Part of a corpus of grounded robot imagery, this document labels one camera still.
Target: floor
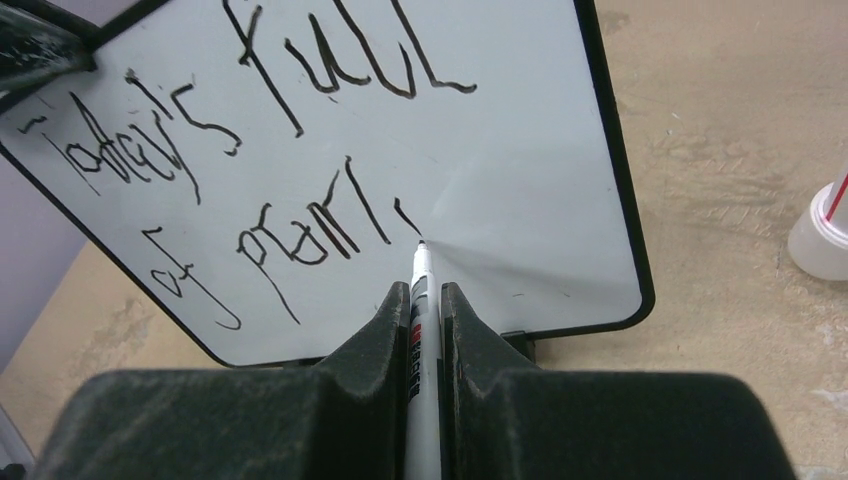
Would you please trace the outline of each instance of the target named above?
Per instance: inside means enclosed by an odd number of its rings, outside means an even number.
[[[597,4],[658,301],[632,329],[540,342],[539,363],[737,376],[800,478],[848,479],[848,286],[785,251],[848,160],[848,3]],[[175,366],[215,364],[88,245],[0,375],[0,403],[38,452],[86,378]]]

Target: whiteboard frame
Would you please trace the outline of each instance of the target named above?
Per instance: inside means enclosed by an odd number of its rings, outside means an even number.
[[[91,51],[96,51],[98,48],[107,44],[110,40],[117,37],[125,30],[132,28],[148,14],[154,12],[169,1],[170,0],[140,0],[99,29],[71,13],[65,12],[58,7],[54,7],[45,0],[15,0],[6,3],[11,6],[27,10],[30,13],[40,16],[41,18],[68,30],[80,37],[86,47]],[[642,304],[633,315],[619,322],[547,330],[543,332],[529,332],[527,333],[527,339],[531,341],[630,328],[644,320],[651,313],[656,302],[653,279],[651,277],[651,269],[648,262],[648,253],[645,248],[645,240],[642,234],[642,225],[639,219],[636,195],[634,193],[630,167],[627,161],[627,153],[624,147],[624,137],[621,132],[621,123],[618,117],[615,95],[613,94],[612,81],[610,79],[609,68],[607,66],[606,54],[604,52],[603,39],[601,36],[601,29],[598,22],[595,3],[594,0],[572,1],[574,2],[577,13],[577,20],[583,37],[583,47],[586,51],[586,57],[589,62],[589,71],[595,87],[595,98],[601,114],[601,122],[604,127],[604,134],[606,136],[607,147],[610,153],[613,176],[615,178],[618,196],[621,201],[624,223],[627,229],[627,236],[630,241],[630,250],[633,256],[634,267],[636,269],[636,277],[639,282],[639,291],[642,296]],[[46,84],[21,89],[8,93],[6,96],[0,98],[0,115],[4,114],[29,95],[37,92],[44,85]],[[41,182],[39,182],[37,178],[24,168],[20,161],[18,161],[18,159],[15,158],[15,156],[12,155],[2,143],[0,143],[0,155],[3,155],[9,162],[11,162],[12,165],[24,177],[26,177],[27,180],[38,188],[38,190],[47,197],[47,199],[50,200],[56,208],[58,208],[77,228],[80,229],[80,231],[85,234],[86,237],[88,237],[92,243],[94,243],[110,260],[112,260],[112,262],[115,263],[115,265],[117,265],[118,268],[120,268],[121,271],[136,284],[136,286],[138,286],[138,288],[140,288],[159,308],[161,308],[162,311],[165,312],[165,314],[168,315],[171,320],[173,320],[180,329],[182,329],[182,331],[194,341],[195,344],[197,344],[217,363],[229,368],[256,368],[292,364],[308,365],[320,360],[320,358],[306,358],[294,361],[235,366],[218,358],[191,330],[185,326],[185,324],[183,324],[183,322],[180,321],[176,315],[174,315],[165,302],[160,300],[147,286],[145,286],[136,274],[127,268],[127,266],[114,253],[112,253],[112,251],[109,250],[106,245],[91,232],[91,230],[88,229],[88,227],[86,227],[68,208],[66,208],[65,205],[62,204]]]

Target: whiteboard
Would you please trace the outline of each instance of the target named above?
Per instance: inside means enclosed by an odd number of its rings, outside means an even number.
[[[218,361],[329,354],[422,237],[499,333],[647,315],[589,2],[144,3],[2,153]]]

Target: beige floor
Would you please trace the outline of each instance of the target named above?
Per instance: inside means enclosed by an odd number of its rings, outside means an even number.
[[[848,147],[848,2],[599,0],[658,302],[623,332],[542,342],[558,369],[726,372],[801,478],[848,478],[848,286],[784,249]],[[91,375],[214,367],[92,246],[0,376],[37,452]]]

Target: dry erase marker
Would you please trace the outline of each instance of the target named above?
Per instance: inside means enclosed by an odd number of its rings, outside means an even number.
[[[438,365],[442,357],[439,288],[430,250],[422,240],[412,260],[409,324],[409,397],[405,480],[442,477]]]

